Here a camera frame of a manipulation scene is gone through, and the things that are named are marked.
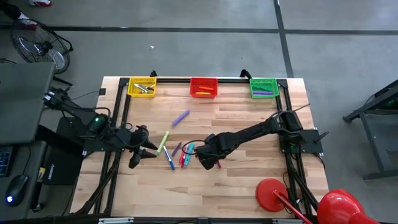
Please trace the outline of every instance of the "gray floor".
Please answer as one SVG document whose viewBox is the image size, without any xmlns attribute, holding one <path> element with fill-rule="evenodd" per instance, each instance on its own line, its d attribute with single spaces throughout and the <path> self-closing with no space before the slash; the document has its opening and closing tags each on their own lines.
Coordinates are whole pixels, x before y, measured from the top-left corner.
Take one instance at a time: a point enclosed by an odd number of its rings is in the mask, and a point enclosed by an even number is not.
<svg viewBox="0 0 398 224">
<path fill-rule="evenodd" d="M 393 0 L 280 0 L 286 29 L 394 30 Z M 46 24 L 116 27 L 278 28 L 271 0 L 71 0 L 48 9 L 17 1 L 24 12 Z M 0 21 L 7 21 L 0 14 Z M 58 32 L 73 43 L 71 96 L 97 90 L 105 75 L 220 76 L 248 69 L 254 77 L 286 77 L 278 34 L 167 32 Z M 0 31 L 0 58 L 22 62 Z M 294 76 L 304 78 L 316 126 L 330 131 L 323 140 L 330 189 L 346 189 L 366 213 L 396 222 L 398 179 L 363 182 L 377 171 L 362 124 L 341 117 L 369 95 L 398 78 L 396 35 L 287 35 Z M 76 102 L 94 106 L 97 96 Z M 56 128 L 60 115 L 46 111 L 42 123 Z M 70 189 L 50 192 L 45 215 L 62 212 Z"/>
</svg>

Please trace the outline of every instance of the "computer mouse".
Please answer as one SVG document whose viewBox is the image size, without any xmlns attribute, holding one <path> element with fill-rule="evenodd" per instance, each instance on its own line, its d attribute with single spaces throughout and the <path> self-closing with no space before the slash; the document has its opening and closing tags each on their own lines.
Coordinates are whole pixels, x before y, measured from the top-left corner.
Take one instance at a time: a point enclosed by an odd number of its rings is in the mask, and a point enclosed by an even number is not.
<svg viewBox="0 0 398 224">
<path fill-rule="evenodd" d="M 24 200 L 28 180 L 29 177 L 23 174 L 11 180 L 6 190 L 6 204 L 8 206 L 15 207 Z"/>
</svg>

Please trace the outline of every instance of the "wooden table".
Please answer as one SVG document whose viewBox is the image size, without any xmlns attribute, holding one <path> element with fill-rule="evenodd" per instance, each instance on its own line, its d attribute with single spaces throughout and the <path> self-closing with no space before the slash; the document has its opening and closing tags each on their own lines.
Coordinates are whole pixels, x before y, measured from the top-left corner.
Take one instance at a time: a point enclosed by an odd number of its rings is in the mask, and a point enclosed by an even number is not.
<svg viewBox="0 0 398 224">
<path fill-rule="evenodd" d="M 104 77 L 102 88 L 106 88 L 106 94 L 99 97 L 97 106 L 114 107 L 119 78 Z M 306 105 L 308 98 L 303 79 L 287 81 L 293 109 Z M 133 125 L 147 125 L 149 139 L 156 145 L 160 144 L 164 133 L 170 131 L 165 145 L 171 153 L 180 141 L 239 131 L 264 121 L 276 111 L 275 99 L 252 99 L 248 84 L 219 83 L 218 93 L 214 99 L 192 98 L 189 83 L 158 83 L 155 98 L 132 98 L 127 121 Z M 119 122 L 123 105 L 122 100 Z M 185 110 L 190 110 L 190 114 L 172 128 L 172 121 Z M 305 129 L 313 128 L 310 107 L 297 114 Z M 267 212 L 255 199 L 255 188 L 261 180 L 283 181 L 282 175 L 287 171 L 276 134 L 240 145 L 220 161 L 222 169 L 215 166 L 205 170 L 193 157 L 188 167 L 172 171 L 164 152 L 157 158 L 141 160 L 135 169 L 130 169 L 131 156 L 129 152 L 122 153 L 112 216 L 292 217 L 285 210 Z M 95 152 L 83 161 L 71 212 L 78 210 L 97 187 L 103 157 L 103 152 Z M 173 159 L 175 165 L 179 157 L 180 152 Z M 303 154 L 302 157 L 308 188 L 320 200 L 328 192 L 323 166 L 314 155 Z"/>
</svg>

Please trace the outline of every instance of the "red basket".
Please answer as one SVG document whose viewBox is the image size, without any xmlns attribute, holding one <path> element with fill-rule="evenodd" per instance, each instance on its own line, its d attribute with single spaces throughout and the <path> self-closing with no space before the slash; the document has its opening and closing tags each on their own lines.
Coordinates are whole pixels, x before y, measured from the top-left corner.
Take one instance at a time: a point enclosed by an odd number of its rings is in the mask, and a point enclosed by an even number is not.
<svg viewBox="0 0 398 224">
<path fill-rule="evenodd" d="M 194 98 L 214 98 L 216 97 L 218 92 L 217 83 L 218 80 L 216 78 L 191 78 L 190 94 Z"/>
</svg>

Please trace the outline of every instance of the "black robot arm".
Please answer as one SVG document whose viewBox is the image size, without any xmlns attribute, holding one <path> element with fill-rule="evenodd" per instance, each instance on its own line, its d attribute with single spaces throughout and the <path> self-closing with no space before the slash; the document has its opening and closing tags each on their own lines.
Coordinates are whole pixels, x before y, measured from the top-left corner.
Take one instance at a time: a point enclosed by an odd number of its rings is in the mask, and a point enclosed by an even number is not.
<svg viewBox="0 0 398 224">
<path fill-rule="evenodd" d="M 68 89 L 51 88 L 45 94 L 44 105 L 50 109 L 59 110 L 78 118 L 86 127 L 84 135 L 79 136 L 85 140 L 84 150 L 86 151 L 121 151 L 128 149 L 133 152 L 129 167 L 134 168 L 140 159 L 156 157 L 145 149 L 157 149 L 148 139 L 149 132 L 146 126 L 137 126 L 135 131 L 130 131 L 124 126 L 114 128 L 110 125 L 110 110 L 108 108 L 82 108 L 72 102 L 67 93 Z M 95 109 L 104 109 L 108 114 L 99 114 Z"/>
<path fill-rule="evenodd" d="M 281 111 L 274 113 L 264 122 L 231 133 L 211 134 L 205 139 L 203 146 L 195 149 L 195 155 L 205 169 L 211 169 L 219 159 L 225 159 L 240 144 L 267 134 L 282 134 L 289 137 L 294 144 L 303 141 L 300 131 L 303 129 L 295 111 Z"/>
</svg>

